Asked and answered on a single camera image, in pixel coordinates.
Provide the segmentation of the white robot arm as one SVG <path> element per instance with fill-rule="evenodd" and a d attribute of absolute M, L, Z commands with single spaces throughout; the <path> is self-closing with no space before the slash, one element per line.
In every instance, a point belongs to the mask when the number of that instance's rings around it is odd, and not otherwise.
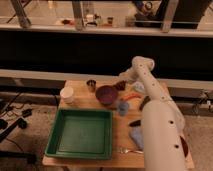
<path fill-rule="evenodd" d="M 188 171 L 180 135 L 185 119 L 169 93 L 152 75 L 155 63 L 151 58 L 135 56 L 132 66 L 120 76 L 140 81 L 150 101 L 142 109 L 141 129 L 146 171 Z"/>

